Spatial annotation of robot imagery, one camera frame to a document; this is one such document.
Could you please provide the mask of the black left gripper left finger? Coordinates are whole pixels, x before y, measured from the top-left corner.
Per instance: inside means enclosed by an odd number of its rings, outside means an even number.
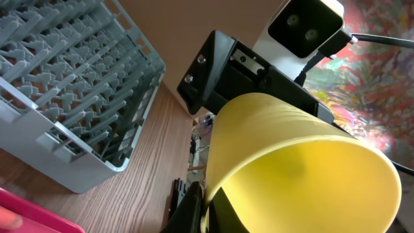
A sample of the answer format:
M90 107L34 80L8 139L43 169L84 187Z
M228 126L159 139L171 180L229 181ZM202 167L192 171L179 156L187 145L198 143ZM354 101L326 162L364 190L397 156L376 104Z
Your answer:
M161 233L200 233L202 188L199 181L188 186L186 195Z

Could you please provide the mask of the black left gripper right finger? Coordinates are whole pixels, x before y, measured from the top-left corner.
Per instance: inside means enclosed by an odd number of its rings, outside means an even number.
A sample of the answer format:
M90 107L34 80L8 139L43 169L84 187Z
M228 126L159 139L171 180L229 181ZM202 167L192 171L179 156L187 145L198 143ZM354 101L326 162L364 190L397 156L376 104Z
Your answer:
M220 188L208 207L209 233L248 233L224 190Z

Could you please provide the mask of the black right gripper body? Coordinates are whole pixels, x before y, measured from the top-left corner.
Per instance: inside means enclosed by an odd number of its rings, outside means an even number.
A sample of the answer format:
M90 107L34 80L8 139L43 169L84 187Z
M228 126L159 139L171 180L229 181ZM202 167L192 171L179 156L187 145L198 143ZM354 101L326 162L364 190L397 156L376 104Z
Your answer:
M216 115L237 96L265 93L328 124L334 121L331 110L302 86L219 30L211 31L180 81L177 92L191 115L202 107Z

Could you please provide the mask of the yellow plastic cup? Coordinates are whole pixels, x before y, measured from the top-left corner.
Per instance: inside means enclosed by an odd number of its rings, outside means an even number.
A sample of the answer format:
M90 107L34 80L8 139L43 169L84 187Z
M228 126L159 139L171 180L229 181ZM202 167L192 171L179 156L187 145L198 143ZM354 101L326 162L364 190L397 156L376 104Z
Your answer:
M250 232L385 232L402 195L380 150L263 93L217 114L205 185Z

